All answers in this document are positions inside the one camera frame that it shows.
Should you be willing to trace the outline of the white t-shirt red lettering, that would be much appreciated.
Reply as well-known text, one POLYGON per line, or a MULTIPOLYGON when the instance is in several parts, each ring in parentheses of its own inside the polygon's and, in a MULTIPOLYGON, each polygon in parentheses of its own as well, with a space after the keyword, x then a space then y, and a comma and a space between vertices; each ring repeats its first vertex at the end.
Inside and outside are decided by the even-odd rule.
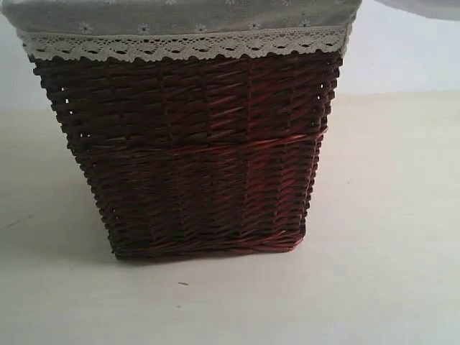
POLYGON ((459 20, 459 0, 377 0, 377 2, 431 19, 459 20))

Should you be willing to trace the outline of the dark red wicker basket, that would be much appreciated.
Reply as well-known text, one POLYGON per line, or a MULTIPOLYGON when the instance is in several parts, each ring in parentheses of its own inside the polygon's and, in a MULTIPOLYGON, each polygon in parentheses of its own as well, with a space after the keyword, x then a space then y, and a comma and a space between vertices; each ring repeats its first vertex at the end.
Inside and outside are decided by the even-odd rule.
POLYGON ((116 258, 302 242, 339 52, 31 62, 116 258))

